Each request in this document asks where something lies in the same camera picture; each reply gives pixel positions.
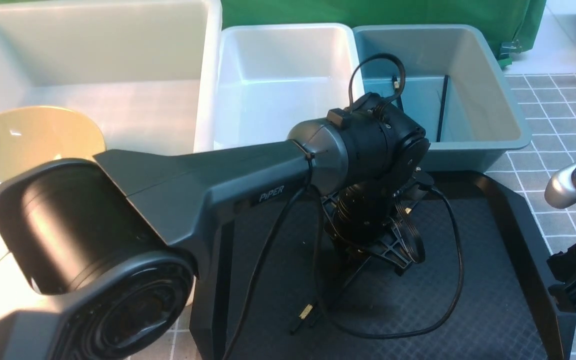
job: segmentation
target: white plastic bin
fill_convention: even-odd
[[[297,123],[348,104],[359,60],[338,23],[229,27],[221,34],[215,149],[284,141]],[[364,94],[361,73],[354,98]]]
[[[0,112],[82,112],[108,149],[209,150],[221,27],[219,0],[0,5]]]

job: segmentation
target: black tray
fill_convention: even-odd
[[[351,337],[320,319],[290,335],[291,323],[313,298],[316,208],[303,202],[295,205],[270,251],[231,359],[569,359],[576,314],[558,312],[547,294],[556,281],[524,198],[480,173],[433,177],[450,198],[464,251],[461,300],[444,326],[420,337],[382,341]],[[254,209],[224,228],[222,244],[234,241],[232,249],[222,251],[221,278],[212,281],[219,283],[215,301],[205,301],[204,282],[190,320],[204,360],[221,358],[261,244],[282,206]],[[458,275],[450,218],[443,203],[432,198],[419,203],[412,217],[425,243],[425,263],[399,277],[371,260],[334,306],[339,321],[365,332],[395,333],[425,328],[443,315]],[[231,264],[223,259],[230,250]],[[327,253],[324,264],[334,269],[332,250]],[[212,328],[206,328],[208,313]]]

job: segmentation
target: light blue plastic bin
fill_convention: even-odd
[[[353,31],[359,61],[390,53],[405,65],[404,111],[431,141],[423,170],[483,173],[507,150],[530,143],[526,118],[479,30],[467,25],[370,25]],[[362,66],[361,74],[366,92],[393,94],[394,64],[374,60]]]

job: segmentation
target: gray checkered tablecloth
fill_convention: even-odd
[[[487,175],[528,200],[548,248],[556,253],[576,243],[576,205],[554,209],[544,201],[544,189],[555,171],[576,162],[576,74],[509,75],[507,80],[532,128],[532,143],[506,153]],[[189,317],[186,309],[171,330],[131,360],[198,360]]]

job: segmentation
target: green cloth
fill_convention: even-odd
[[[23,0],[0,0],[21,3]],[[361,25],[467,24],[479,29],[494,55],[503,43],[521,51],[535,43],[546,0],[221,0],[223,27],[295,23]]]

